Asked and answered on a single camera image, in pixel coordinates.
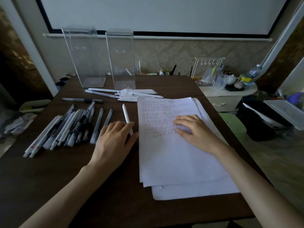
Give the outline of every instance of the forearm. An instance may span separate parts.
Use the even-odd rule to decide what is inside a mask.
[[[111,172],[106,165],[98,171],[90,166],[83,167],[72,181],[23,223],[21,228],[68,227],[82,205]]]
[[[302,214],[232,148],[222,146],[220,150],[216,158],[264,228],[304,227]]]

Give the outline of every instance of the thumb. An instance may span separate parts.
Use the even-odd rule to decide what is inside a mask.
[[[181,129],[176,129],[175,130],[178,135],[180,135],[183,139],[185,139],[187,142],[190,142],[190,139],[191,139],[191,134],[187,133],[186,131],[184,130],[181,130]]]
[[[134,145],[134,143],[136,142],[137,138],[139,136],[139,132],[136,132],[135,134],[133,134],[129,140],[127,141],[127,143],[125,144],[125,148],[126,150],[129,152],[130,149],[132,148],[132,146]]]

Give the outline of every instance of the white cord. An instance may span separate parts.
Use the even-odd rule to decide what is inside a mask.
[[[293,15],[292,15],[292,17],[291,17],[289,23],[287,24],[287,26],[285,27],[285,29],[283,30],[283,32],[280,34],[280,36],[278,37],[277,41],[273,44],[273,46],[271,47],[271,49],[269,50],[269,52],[267,53],[267,55],[264,57],[263,61],[261,62],[261,67],[264,66],[264,61],[265,61],[265,59],[268,57],[269,53],[272,52],[272,49],[277,45],[277,43],[279,42],[281,36],[282,36],[282,35],[285,33],[285,31],[287,30],[288,26],[290,25],[290,22],[292,21],[292,19],[293,19],[293,17],[295,16],[296,12],[299,10],[299,8],[300,8],[300,6],[302,5],[303,1],[304,1],[304,0],[301,0],[301,1],[300,1],[300,3],[299,3],[298,6],[296,7],[296,9],[295,9],[295,11],[294,11],[294,13],[293,13]]]

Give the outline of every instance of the table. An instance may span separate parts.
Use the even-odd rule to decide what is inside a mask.
[[[196,84],[187,76],[136,76],[138,89],[154,89],[165,98],[193,97],[200,100],[206,112],[226,141],[264,178],[241,143],[230,131],[214,107]],[[112,89],[112,78],[104,88]],[[53,195],[72,180],[86,165],[93,153],[89,143],[73,148],[58,147],[54,151],[41,149],[36,156],[23,158],[25,149],[58,114],[64,114],[72,102],[61,98],[95,98],[93,123],[100,107],[104,107],[103,125],[110,108],[111,121],[124,120],[122,102],[114,98],[85,93],[77,78],[72,78],[41,112],[29,128],[0,159],[0,221],[2,227],[18,227]],[[76,109],[87,108],[84,102],[74,102]],[[125,103],[131,121],[138,131],[137,104]],[[88,199],[70,227],[161,227],[176,224],[216,222],[253,217],[253,212],[240,193],[190,199],[155,201],[151,188],[139,182],[138,143],[124,163]]]
[[[247,86],[243,91],[219,91],[215,87],[199,87],[210,103],[218,112],[233,111],[242,97],[254,94],[257,91],[256,84]]]

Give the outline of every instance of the paper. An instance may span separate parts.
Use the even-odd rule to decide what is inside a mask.
[[[226,142],[221,133],[211,121],[209,115],[204,110],[198,99],[193,98],[202,120],[209,129],[212,130],[222,141]],[[172,200],[192,197],[202,197],[209,195],[221,195],[239,193],[238,188],[234,184],[230,176],[221,179],[202,181],[197,183],[187,183],[178,185],[152,186],[152,195],[155,200]]]
[[[196,114],[192,98],[138,98],[139,178],[144,187],[221,179],[228,173],[211,155],[178,134],[175,116]]]

